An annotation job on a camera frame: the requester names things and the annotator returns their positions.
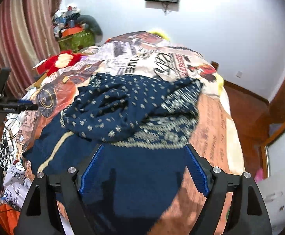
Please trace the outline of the printed bed cover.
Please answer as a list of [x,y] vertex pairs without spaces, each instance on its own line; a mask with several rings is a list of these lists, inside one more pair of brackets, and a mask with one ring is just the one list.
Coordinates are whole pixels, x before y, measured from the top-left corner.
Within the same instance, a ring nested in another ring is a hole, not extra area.
[[[173,82],[185,77],[202,83],[197,109],[199,119],[189,142],[199,155],[211,165],[232,174],[244,171],[241,145],[235,124],[220,101],[224,94],[223,80],[203,57],[186,47],[149,32],[131,32],[112,38],[109,42],[92,46],[87,55],[71,67],[59,69],[48,76],[45,85],[35,93],[38,111],[29,122],[29,139],[20,142],[17,158],[24,160],[22,179],[7,174],[5,193],[16,204],[24,200],[25,182],[37,174],[23,154],[40,137],[45,126],[63,109],[73,103],[79,88],[85,87],[97,73],[141,75]],[[205,202],[191,180],[186,166],[180,188],[170,207],[154,223],[147,234],[188,234]]]

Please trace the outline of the navy patterned garment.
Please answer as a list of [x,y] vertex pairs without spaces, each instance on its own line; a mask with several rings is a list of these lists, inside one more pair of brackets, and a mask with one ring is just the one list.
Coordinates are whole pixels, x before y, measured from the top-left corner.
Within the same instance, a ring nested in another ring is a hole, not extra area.
[[23,156],[60,174],[103,147],[80,194],[97,234],[147,234],[170,207],[185,169],[202,83],[97,73]]

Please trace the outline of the red plush toy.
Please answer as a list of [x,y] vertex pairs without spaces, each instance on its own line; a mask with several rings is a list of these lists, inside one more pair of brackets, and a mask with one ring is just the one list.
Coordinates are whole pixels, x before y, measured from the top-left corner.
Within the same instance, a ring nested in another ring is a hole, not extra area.
[[33,67],[39,75],[47,73],[47,76],[57,72],[59,69],[71,67],[79,62],[82,58],[81,53],[75,53],[71,50],[65,50],[58,55],[47,58]]

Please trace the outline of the striped red beige curtain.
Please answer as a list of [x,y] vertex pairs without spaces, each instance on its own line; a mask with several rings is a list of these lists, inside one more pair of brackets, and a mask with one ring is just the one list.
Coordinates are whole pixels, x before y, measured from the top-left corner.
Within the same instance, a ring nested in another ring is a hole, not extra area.
[[37,75],[33,67],[57,55],[52,17],[62,0],[3,0],[0,4],[0,70],[10,67],[7,93],[24,96]]

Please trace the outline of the cluttered pile on green box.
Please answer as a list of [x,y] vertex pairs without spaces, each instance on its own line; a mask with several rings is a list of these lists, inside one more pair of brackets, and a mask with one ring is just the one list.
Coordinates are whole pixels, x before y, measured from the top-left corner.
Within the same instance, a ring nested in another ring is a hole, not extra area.
[[54,37],[62,51],[78,52],[100,42],[103,36],[97,20],[81,14],[81,9],[76,6],[56,11],[52,23]]

